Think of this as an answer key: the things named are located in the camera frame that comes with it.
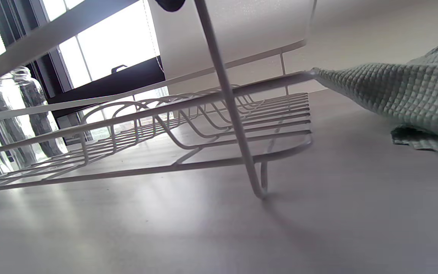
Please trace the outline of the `person's right hand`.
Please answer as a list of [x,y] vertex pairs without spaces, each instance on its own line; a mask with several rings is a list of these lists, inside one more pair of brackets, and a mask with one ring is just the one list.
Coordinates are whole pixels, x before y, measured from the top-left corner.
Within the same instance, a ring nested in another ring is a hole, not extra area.
[[183,7],[185,0],[155,0],[167,12],[176,12]]

